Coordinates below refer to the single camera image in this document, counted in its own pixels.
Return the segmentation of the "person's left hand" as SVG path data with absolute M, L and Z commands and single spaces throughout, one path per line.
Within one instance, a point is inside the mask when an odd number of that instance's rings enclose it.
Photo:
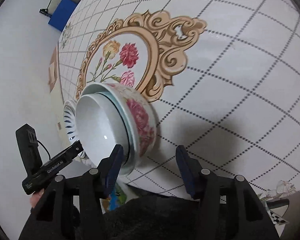
M 44 189 L 41 189 L 40 191 L 32 194 L 32 196 L 30 197 L 30 205 L 33 209 L 36 207 L 37 203 L 39 202 L 43 194 L 44 194 Z

